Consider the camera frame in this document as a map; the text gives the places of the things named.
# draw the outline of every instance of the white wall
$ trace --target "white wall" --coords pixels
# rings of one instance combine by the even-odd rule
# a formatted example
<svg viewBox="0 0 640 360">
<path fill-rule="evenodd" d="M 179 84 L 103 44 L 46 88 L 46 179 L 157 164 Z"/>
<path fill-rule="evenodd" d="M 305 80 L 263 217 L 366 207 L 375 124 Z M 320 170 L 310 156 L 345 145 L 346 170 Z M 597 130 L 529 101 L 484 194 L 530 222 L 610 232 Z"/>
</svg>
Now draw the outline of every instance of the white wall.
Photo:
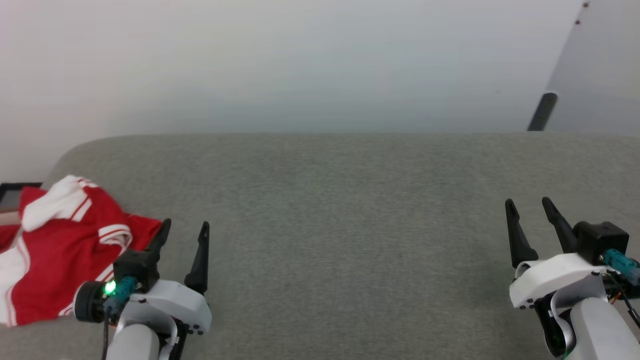
<svg viewBox="0 0 640 360">
<path fill-rule="evenodd" d="M 580 14 L 548 89 L 547 129 L 640 136 L 640 1 L 592 0 Z"/>
<path fill-rule="evenodd" d="M 579 0 L 4 0 L 0 181 L 130 133 L 519 131 Z"/>
</svg>

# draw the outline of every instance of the white stripe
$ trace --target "white stripe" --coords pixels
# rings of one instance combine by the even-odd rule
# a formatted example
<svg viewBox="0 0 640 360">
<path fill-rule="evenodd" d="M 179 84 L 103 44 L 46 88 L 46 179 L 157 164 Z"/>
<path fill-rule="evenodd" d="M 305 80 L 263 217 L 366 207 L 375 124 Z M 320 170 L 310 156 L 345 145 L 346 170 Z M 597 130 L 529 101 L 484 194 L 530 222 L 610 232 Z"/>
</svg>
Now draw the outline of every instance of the white stripe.
<svg viewBox="0 0 640 360">
<path fill-rule="evenodd" d="M 74 303 L 72 302 L 71 304 L 67 305 L 64 309 L 60 310 L 60 312 L 58 313 L 58 316 L 65 316 L 65 313 L 73 308 L 74 308 Z"/>
<path fill-rule="evenodd" d="M 97 188 L 98 186 L 91 180 L 87 180 L 87 179 L 81 179 L 80 181 L 78 181 L 78 184 L 80 184 L 82 187 L 88 187 L 88 188 Z"/>
<path fill-rule="evenodd" d="M 9 288 L 9 291 L 7 291 L 7 295 L 6 295 L 6 297 L 8 298 L 7 308 L 9 309 L 9 322 L 7 326 L 9 327 L 18 325 L 17 320 L 15 319 L 15 307 L 13 306 L 13 300 L 12 300 L 14 286 L 15 284 L 11 285 L 11 288 Z"/>
<path fill-rule="evenodd" d="M 74 218 L 71 220 L 75 222 L 82 221 L 84 214 L 86 214 L 87 210 L 89 210 L 92 204 L 93 203 L 91 202 L 91 199 L 87 199 L 87 201 L 82 205 L 81 208 L 78 209 L 77 213 L 74 215 Z"/>
<path fill-rule="evenodd" d="M 26 274 L 27 271 L 29 271 L 29 268 L 31 268 L 31 256 L 29 255 L 27 244 L 24 243 L 24 238 L 22 237 L 22 235 L 20 235 L 20 238 L 18 238 L 18 246 L 22 249 L 22 253 L 27 260 L 26 269 L 24 271 L 24 273 Z"/>
<path fill-rule="evenodd" d="M 0 254 L 0 323 L 17 325 L 12 300 L 13 287 L 29 271 L 30 262 L 29 252 L 21 235 L 14 248 Z"/>
<path fill-rule="evenodd" d="M 101 239 L 99 241 L 101 244 L 120 245 L 121 247 L 126 248 L 131 242 L 131 236 L 130 233 L 123 230 L 113 233 L 113 235 L 105 236 L 104 239 Z"/>
<path fill-rule="evenodd" d="M 24 232 L 24 229 L 22 228 L 22 226 L 20 226 L 20 229 L 18 229 L 18 232 L 15 233 L 15 236 L 13 237 L 13 242 L 11 243 L 11 247 L 18 246 L 23 232 Z"/>
<path fill-rule="evenodd" d="M 113 271 L 113 265 L 109 265 L 107 266 L 106 269 L 104 269 L 104 271 L 102 271 L 100 273 L 100 275 L 98 275 L 98 277 L 95 278 L 96 281 L 104 281 L 105 278 L 107 277 L 107 275 L 109 275 L 110 272 Z"/>
<path fill-rule="evenodd" d="M 114 224 L 114 225 L 105 226 L 102 229 L 99 229 L 98 230 L 98 237 L 101 238 L 105 234 L 110 233 L 111 231 L 120 230 L 120 229 L 126 230 L 126 231 L 131 233 L 131 229 L 129 229 L 129 227 L 126 226 L 125 224 Z"/>
</svg>

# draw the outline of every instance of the robotic arm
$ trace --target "robotic arm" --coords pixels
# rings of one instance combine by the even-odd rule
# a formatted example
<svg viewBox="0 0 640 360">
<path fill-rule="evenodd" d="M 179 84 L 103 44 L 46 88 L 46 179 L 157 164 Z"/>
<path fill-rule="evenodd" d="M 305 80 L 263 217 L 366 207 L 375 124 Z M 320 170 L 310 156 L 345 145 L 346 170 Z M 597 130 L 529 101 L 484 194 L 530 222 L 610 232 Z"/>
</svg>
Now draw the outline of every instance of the robotic arm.
<svg viewBox="0 0 640 360">
<path fill-rule="evenodd" d="M 629 235 L 610 222 L 579 222 L 572 229 L 547 197 L 542 204 L 563 254 L 538 260 L 520 227 L 520 215 L 506 201 L 514 307 L 534 309 L 549 352 L 567 360 L 640 359 L 640 345 L 613 307 L 622 298 L 640 327 L 629 299 L 640 298 L 640 264 L 627 258 Z"/>
<path fill-rule="evenodd" d="M 144 251 L 128 249 L 113 263 L 113 282 L 85 282 L 76 293 L 74 314 L 83 322 L 104 322 L 102 360 L 179 360 L 188 334 L 211 328 L 203 294 L 209 269 L 209 224 L 198 237 L 198 252 L 184 284 L 159 278 L 157 262 L 171 220 L 163 222 Z M 108 345 L 108 327 L 116 326 Z"/>
</svg>

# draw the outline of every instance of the red and white jersey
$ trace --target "red and white jersey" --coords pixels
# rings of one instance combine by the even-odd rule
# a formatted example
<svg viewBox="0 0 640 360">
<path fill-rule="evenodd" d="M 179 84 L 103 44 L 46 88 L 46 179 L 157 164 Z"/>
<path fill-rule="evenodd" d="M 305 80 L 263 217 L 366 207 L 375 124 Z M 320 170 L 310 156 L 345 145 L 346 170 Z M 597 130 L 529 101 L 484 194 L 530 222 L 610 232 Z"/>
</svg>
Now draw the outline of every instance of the red and white jersey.
<svg viewBox="0 0 640 360">
<path fill-rule="evenodd" d="M 19 213 L 21 226 L 0 226 L 0 323 L 8 326 L 70 314 L 83 282 L 110 281 L 114 260 L 127 248 L 143 250 L 161 226 L 123 213 L 75 176 L 48 192 L 23 188 Z"/>
</svg>

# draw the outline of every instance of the gray fabric couch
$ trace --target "gray fabric couch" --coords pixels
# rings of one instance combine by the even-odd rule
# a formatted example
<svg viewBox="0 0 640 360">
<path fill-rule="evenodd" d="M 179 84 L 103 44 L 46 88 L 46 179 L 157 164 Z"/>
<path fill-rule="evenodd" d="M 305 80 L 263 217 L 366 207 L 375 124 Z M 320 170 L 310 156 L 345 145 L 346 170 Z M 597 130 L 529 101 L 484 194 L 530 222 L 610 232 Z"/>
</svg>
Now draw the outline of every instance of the gray fabric couch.
<svg viewBox="0 0 640 360">
<path fill-rule="evenodd" d="M 211 223 L 213 330 L 184 359 L 550 359 L 533 310 L 509 301 L 509 197 L 541 258 L 561 251 L 543 196 L 571 223 L 619 225 L 640 255 L 636 138 L 125 136 L 71 150 L 46 185 L 67 174 L 173 220 L 165 279 Z M 0 357 L 98 359 L 101 341 L 60 318 L 1 329 Z"/>
</svg>

